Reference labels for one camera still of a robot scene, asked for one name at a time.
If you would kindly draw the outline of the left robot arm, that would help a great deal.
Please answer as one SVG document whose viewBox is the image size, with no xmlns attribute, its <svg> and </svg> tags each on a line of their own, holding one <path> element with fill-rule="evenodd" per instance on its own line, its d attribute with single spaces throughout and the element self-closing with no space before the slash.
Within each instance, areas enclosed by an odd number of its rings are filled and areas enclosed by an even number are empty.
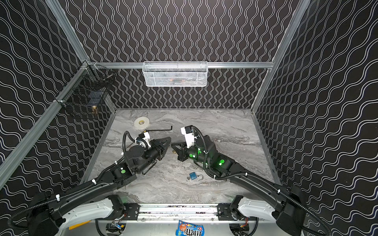
<svg viewBox="0 0 378 236">
<path fill-rule="evenodd" d="M 40 193 L 32 204 L 7 221 L 10 228 L 27 231 L 30 236 L 54 236 L 69 221 L 72 210 L 92 199 L 118 190 L 147 174 L 162 160 L 171 144 L 171 137 L 153 139 L 147 147 L 135 145 L 124 151 L 123 157 L 100 174 L 79 186 L 55 195 Z"/>
</svg>

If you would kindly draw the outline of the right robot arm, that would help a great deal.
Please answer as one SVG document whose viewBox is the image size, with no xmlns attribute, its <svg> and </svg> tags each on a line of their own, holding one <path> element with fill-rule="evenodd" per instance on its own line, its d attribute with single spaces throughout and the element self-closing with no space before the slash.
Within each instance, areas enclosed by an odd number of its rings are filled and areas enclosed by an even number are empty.
<svg viewBox="0 0 378 236">
<path fill-rule="evenodd" d="M 185 142 L 170 145 L 178 160 L 193 160 L 205 167 L 205 173 L 218 181 L 230 180 L 249 192 L 254 193 L 273 208 L 269 216 L 276 225 L 291 236 L 303 231 L 315 236 L 329 236 L 330 227 L 304 201 L 299 187 L 284 187 L 247 170 L 236 160 L 220 153 L 209 136 L 197 138 L 190 147 Z"/>
</svg>

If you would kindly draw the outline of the blue padlock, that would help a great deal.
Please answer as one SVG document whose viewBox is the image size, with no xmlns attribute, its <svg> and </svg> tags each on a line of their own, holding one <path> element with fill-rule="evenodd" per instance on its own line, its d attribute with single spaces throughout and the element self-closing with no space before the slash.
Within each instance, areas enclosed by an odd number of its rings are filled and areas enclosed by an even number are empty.
<svg viewBox="0 0 378 236">
<path fill-rule="evenodd" d="M 202 181 L 204 179 L 203 175 L 197 175 L 195 172 L 192 172 L 189 174 L 189 178 L 188 180 L 198 180 L 198 181 Z"/>
</svg>

